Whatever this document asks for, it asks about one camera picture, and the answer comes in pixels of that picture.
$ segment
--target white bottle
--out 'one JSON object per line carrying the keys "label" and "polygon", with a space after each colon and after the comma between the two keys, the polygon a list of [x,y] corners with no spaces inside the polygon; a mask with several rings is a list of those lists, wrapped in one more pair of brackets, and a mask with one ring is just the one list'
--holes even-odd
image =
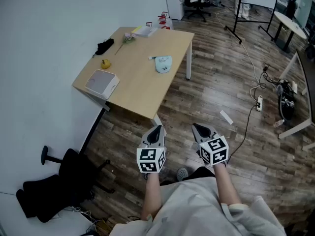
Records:
{"label": "white bottle", "polygon": [[284,119],[279,120],[279,121],[276,121],[276,122],[274,123],[274,127],[275,127],[275,128],[276,128],[276,127],[279,127],[279,126],[281,126],[283,123],[284,123]]}

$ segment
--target white wall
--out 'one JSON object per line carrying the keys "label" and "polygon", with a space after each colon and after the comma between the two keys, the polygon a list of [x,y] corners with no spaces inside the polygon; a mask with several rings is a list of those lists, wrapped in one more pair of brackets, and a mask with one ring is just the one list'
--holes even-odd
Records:
{"label": "white wall", "polygon": [[62,158],[80,150],[100,107],[71,87],[120,26],[138,26],[165,0],[0,0],[0,191],[57,173],[44,145]]}

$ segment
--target chair base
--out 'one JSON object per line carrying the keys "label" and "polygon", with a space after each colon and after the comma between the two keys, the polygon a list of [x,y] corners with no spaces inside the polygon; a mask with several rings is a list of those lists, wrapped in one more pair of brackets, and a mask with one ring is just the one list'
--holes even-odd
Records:
{"label": "chair base", "polygon": [[197,15],[199,15],[200,17],[203,18],[203,21],[204,21],[204,22],[207,22],[207,20],[206,20],[205,17],[203,16],[203,14],[208,14],[208,16],[211,16],[211,13],[206,12],[206,11],[203,11],[203,10],[201,10],[200,8],[197,8],[196,10],[186,10],[186,11],[192,12],[192,13],[187,17],[188,19],[189,19],[191,16],[197,14]]}

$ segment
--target white cabinet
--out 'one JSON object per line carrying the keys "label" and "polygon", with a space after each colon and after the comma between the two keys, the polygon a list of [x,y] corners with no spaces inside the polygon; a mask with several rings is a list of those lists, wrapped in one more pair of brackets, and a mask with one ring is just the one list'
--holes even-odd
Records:
{"label": "white cabinet", "polygon": [[183,0],[166,0],[171,19],[181,20],[184,15]]}

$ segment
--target black office chair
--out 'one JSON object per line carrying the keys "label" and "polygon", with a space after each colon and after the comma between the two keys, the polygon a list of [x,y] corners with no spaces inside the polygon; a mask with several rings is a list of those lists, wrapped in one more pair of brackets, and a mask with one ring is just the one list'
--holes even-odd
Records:
{"label": "black office chair", "polygon": [[204,0],[204,1],[198,0],[198,1],[194,1],[194,2],[190,2],[190,0],[185,0],[185,5],[187,7],[194,7],[194,8],[196,8],[196,10],[187,10],[188,12],[192,12],[188,16],[188,19],[189,19],[189,17],[197,14],[197,15],[199,15],[199,16],[201,16],[203,18],[204,22],[207,22],[207,20],[203,16],[203,14],[208,14],[209,16],[211,16],[211,13],[206,12],[206,11],[202,11],[203,7],[210,7],[211,6],[211,3],[210,3],[209,0]]}
{"label": "black office chair", "polygon": [[46,223],[65,207],[77,207],[85,199],[92,199],[93,185],[107,193],[115,191],[96,181],[97,175],[104,166],[110,164],[110,160],[96,167],[85,155],[79,155],[73,149],[68,149],[63,160],[48,156],[47,153],[48,148],[44,146],[42,165],[45,161],[60,163],[59,175],[24,182],[23,190],[17,191],[16,198],[27,218],[37,217]]}

